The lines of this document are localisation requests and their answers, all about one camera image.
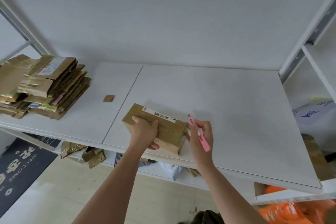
white plastic package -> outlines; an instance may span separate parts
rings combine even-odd
[[[176,181],[184,167],[158,161],[160,166],[169,174],[173,181]]]

white tabletop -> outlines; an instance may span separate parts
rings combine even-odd
[[[275,71],[144,65],[103,144],[127,148],[121,120],[134,103],[182,121],[188,113],[211,121],[218,168],[321,187]],[[188,142],[180,157],[148,152],[193,162]]]
[[[22,119],[0,115],[0,126],[75,141],[101,143],[110,129],[142,65],[83,61],[92,82],[87,91],[60,119],[29,113]],[[113,102],[103,102],[115,95]]]

floor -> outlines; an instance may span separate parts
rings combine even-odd
[[[111,170],[102,164],[89,169],[57,157],[0,218],[0,224],[71,223]],[[138,174],[125,223],[188,222],[195,209],[217,211],[208,191]]]

purple paper with handwriting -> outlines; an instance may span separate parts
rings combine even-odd
[[[334,101],[322,101],[300,106],[293,110],[293,115],[297,124],[312,125],[335,108]]]

dark gray doormat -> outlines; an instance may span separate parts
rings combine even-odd
[[[56,147],[60,140],[28,134]],[[16,138],[0,156],[0,217],[57,157],[45,149]]]

